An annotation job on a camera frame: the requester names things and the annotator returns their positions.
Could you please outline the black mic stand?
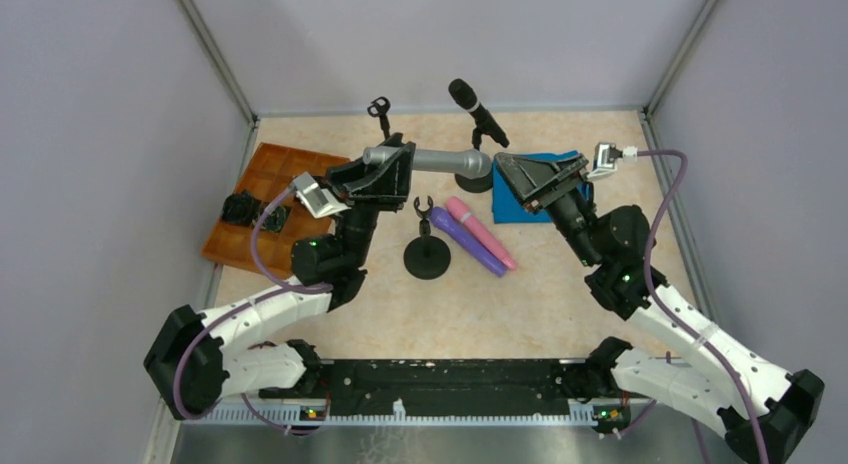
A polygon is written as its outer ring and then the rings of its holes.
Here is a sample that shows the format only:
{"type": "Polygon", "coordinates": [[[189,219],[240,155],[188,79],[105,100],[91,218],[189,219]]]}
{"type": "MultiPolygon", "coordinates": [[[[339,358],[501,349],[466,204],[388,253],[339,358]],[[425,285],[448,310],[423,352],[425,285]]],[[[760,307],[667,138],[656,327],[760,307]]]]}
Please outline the black mic stand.
{"type": "Polygon", "coordinates": [[[390,109],[391,102],[385,96],[379,96],[372,100],[366,109],[369,116],[376,118],[379,121],[380,130],[385,140],[388,140],[392,135],[391,124],[388,117],[390,109]]]}
{"type": "MultiPolygon", "coordinates": [[[[475,128],[472,131],[471,145],[472,148],[477,152],[480,152],[482,138],[483,132],[479,128],[475,128]]],[[[483,166],[483,170],[485,171],[485,174],[482,174],[475,178],[468,178],[460,174],[455,174],[454,180],[456,184],[466,192],[475,194],[484,193],[493,187],[493,171],[491,161],[488,161],[488,163],[483,166]]]]}
{"type": "Polygon", "coordinates": [[[448,270],[451,263],[451,252],[448,245],[440,238],[432,235],[430,217],[434,210],[431,196],[427,196],[427,207],[420,208],[420,198],[416,197],[413,208],[419,218],[418,236],[411,240],[404,249],[403,262],[405,269],[413,277],[421,280],[434,280],[448,270]]]}

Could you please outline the silver grey microphone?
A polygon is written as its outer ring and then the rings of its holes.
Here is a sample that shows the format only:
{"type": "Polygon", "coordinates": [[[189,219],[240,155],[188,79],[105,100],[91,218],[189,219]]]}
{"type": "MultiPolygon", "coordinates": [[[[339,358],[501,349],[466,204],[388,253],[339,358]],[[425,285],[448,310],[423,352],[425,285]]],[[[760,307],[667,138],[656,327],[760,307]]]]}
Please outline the silver grey microphone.
{"type": "MultiPolygon", "coordinates": [[[[388,161],[400,148],[368,147],[363,151],[362,159],[368,165],[381,165],[388,161]]],[[[478,150],[441,151],[418,150],[413,152],[412,168],[417,171],[451,173],[468,179],[485,177],[492,170],[492,160],[478,150]]]]}

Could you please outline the black microphone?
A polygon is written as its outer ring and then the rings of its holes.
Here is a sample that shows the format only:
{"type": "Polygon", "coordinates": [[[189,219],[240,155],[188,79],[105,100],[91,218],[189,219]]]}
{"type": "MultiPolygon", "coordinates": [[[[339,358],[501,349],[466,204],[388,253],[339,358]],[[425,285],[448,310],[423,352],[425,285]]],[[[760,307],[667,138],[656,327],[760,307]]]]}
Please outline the black microphone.
{"type": "Polygon", "coordinates": [[[466,111],[474,120],[471,144],[479,150],[484,136],[490,137],[502,148],[508,148],[509,138],[503,128],[496,122],[492,113],[481,103],[476,92],[463,79],[453,79],[448,85],[448,92],[454,102],[466,111]]]}

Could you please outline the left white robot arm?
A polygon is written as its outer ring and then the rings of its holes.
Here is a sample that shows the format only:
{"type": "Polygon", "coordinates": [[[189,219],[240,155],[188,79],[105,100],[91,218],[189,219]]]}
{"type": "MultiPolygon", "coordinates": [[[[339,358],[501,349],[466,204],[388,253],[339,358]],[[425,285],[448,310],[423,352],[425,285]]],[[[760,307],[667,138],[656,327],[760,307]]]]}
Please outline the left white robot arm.
{"type": "Polygon", "coordinates": [[[293,244],[290,278],[272,276],[271,288],[226,306],[196,312],[184,305],[168,315],[143,366],[175,419],[200,419],[231,395],[314,389],[321,364],[313,347],[265,342],[286,326],[349,303],[361,289],[378,217],[406,203],[416,151],[400,133],[379,147],[389,153],[383,163],[358,158],[322,178],[302,173],[262,209],[265,221],[294,196],[314,218],[335,222],[333,233],[293,244]]]}

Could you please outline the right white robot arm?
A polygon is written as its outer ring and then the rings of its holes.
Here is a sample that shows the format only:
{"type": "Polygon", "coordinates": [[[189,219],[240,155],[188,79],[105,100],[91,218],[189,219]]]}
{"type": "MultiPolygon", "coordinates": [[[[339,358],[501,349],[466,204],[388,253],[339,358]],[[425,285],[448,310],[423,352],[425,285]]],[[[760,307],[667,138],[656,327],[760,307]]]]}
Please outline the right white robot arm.
{"type": "Polygon", "coordinates": [[[748,463],[784,463],[814,423],[823,381],[790,372],[748,349],[703,315],[651,263],[659,227],[636,205],[598,215],[583,188],[643,156],[600,144],[593,160],[545,161],[498,153],[494,164],[516,201],[545,212],[582,265],[596,302],[666,344],[675,368],[631,344],[606,339],[595,351],[620,390],[646,396],[719,434],[748,463]]]}

